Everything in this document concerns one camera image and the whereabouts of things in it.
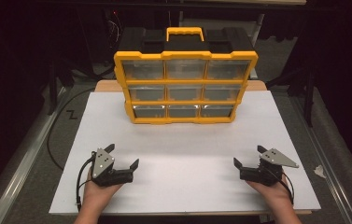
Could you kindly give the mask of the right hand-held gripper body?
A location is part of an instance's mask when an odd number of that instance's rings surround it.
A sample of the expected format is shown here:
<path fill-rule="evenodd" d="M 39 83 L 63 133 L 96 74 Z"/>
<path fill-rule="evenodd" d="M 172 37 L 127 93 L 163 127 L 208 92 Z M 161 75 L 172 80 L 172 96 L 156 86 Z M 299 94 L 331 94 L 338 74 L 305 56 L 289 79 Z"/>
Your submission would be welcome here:
<path fill-rule="evenodd" d="M 245 167 L 239 170 L 240 178 L 245 181 L 261 183 L 265 186 L 280 182 L 283 175 L 283 167 L 298 168 L 299 165 L 275 148 L 267 149 L 259 155 L 259 165 L 256 168 Z"/>

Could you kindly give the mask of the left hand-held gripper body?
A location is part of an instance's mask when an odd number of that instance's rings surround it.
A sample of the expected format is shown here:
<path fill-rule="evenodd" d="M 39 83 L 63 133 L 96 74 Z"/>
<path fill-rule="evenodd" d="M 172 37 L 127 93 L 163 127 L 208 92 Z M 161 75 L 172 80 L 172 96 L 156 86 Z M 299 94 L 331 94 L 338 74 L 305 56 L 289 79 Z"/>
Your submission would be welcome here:
<path fill-rule="evenodd" d="M 134 180 L 134 170 L 116 170 L 113 168 L 114 163 L 114 157 L 104 149 L 98 148 L 92 162 L 92 182 L 100 187 L 132 183 Z"/>

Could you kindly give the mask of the person's right hand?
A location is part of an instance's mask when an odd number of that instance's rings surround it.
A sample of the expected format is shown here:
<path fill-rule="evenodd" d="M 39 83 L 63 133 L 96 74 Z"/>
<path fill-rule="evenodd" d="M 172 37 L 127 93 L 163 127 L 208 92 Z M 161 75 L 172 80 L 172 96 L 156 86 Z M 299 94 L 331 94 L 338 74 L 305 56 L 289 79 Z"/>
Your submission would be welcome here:
<path fill-rule="evenodd" d="M 263 197 L 263 200 L 274 214 L 293 210 L 287 186 L 283 186 L 280 182 L 271 187 L 252 181 L 247 181 L 246 183 Z"/>

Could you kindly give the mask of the person's left hand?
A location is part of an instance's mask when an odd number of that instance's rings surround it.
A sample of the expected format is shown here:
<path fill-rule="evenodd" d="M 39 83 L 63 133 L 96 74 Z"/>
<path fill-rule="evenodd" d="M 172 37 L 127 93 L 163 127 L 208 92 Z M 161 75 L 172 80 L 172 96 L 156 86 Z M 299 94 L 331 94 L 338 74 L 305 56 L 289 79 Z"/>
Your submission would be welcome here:
<path fill-rule="evenodd" d="M 91 173 L 88 173 L 89 181 L 85 184 L 83 201 L 79 213 L 88 217 L 99 217 L 109 205 L 112 197 L 122 187 L 122 184 L 100 187 L 91 181 Z"/>

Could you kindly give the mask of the white board sheet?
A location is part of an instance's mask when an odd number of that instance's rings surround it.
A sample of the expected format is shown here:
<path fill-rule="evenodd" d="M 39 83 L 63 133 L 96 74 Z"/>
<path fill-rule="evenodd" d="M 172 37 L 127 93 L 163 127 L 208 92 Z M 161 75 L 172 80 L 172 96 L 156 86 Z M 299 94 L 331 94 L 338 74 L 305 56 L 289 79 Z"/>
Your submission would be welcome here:
<path fill-rule="evenodd" d="M 93 92 L 54 195 L 53 215 L 74 215 L 80 167 L 95 149 L 114 145 L 115 168 L 139 163 L 132 183 L 114 196 L 109 215 L 262 213 L 262 197 L 239 177 L 233 162 L 259 163 L 258 146 L 300 158 L 273 95 L 248 91 L 231 123 L 133 124 L 119 92 Z"/>

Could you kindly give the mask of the crumpled white paper scrap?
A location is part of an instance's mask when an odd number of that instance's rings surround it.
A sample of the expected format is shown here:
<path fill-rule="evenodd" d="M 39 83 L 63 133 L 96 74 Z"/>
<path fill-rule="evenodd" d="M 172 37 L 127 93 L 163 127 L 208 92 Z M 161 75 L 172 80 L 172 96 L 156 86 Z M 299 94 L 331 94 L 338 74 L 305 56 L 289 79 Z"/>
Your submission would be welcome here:
<path fill-rule="evenodd" d="M 317 176 L 320 176 L 321 178 L 324 178 L 324 179 L 327 178 L 327 177 L 325 176 L 324 168 L 323 168 L 322 165 L 317 166 L 317 167 L 314 169 L 314 173 L 315 173 Z"/>

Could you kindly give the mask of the black metal stand leg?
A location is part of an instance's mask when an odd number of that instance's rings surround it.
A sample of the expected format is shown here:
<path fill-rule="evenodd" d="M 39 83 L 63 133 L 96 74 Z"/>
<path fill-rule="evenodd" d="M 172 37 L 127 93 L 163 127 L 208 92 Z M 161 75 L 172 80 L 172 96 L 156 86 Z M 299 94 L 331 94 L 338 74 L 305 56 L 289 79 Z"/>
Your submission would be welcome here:
<path fill-rule="evenodd" d="M 52 115 L 57 106 L 57 81 L 55 74 L 55 62 L 49 63 L 49 115 Z"/>
<path fill-rule="evenodd" d="M 312 126 L 312 106 L 313 106 L 313 95 L 314 95 L 314 82 L 315 74 L 310 72 L 306 77 L 306 87 L 305 87 L 305 98 L 304 98 L 304 108 L 303 117 L 309 127 Z"/>

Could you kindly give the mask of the set of clear plastic drawers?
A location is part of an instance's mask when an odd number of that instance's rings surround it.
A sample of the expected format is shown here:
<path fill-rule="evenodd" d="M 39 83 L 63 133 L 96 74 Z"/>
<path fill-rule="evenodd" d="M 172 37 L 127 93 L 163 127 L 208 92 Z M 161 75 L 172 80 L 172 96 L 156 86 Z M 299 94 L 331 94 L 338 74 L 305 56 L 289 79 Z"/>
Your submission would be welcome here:
<path fill-rule="evenodd" d="M 246 60 L 124 61 L 136 119 L 228 119 L 243 95 Z"/>

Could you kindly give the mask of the yellow black drawer organizer cabinet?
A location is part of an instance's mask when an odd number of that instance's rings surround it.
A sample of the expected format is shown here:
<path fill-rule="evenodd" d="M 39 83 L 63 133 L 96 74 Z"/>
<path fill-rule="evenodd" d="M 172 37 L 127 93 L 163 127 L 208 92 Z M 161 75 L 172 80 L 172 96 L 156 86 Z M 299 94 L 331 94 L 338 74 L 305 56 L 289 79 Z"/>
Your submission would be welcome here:
<path fill-rule="evenodd" d="M 125 112 L 138 124 L 232 122 L 258 59 L 238 27 L 127 27 L 114 55 Z"/>

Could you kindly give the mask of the metal floor rail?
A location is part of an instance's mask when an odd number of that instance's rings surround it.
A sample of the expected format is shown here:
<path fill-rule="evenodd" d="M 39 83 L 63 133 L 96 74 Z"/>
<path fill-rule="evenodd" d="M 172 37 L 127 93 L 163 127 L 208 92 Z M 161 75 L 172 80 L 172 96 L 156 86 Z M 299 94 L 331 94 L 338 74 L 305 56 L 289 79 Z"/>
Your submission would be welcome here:
<path fill-rule="evenodd" d="M 70 89 L 66 87 L 61 87 L 55 93 L 57 105 L 51 113 L 49 112 L 49 102 L 44 103 L 43 110 L 37 116 L 17 150 L 17 158 L 12 159 L 10 165 L 7 166 L 7 179 L 4 181 L 6 187 L 1 191 L 0 197 L 0 224 L 3 224 L 12 205 L 16 202 L 49 134 L 49 129 L 60 113 L 60 106 L 65 104 L 69 94 Z"/>
<path fill-rule="evenodd" d="M 322 99 L 315 97 L 311 127 L 303 117 L 302 98 L 289 97 L 281 115 L 321 206 L 303 222 L 352 224 L 352 154 Z M 326 179 L 314 173 L 319 165 Z"/>

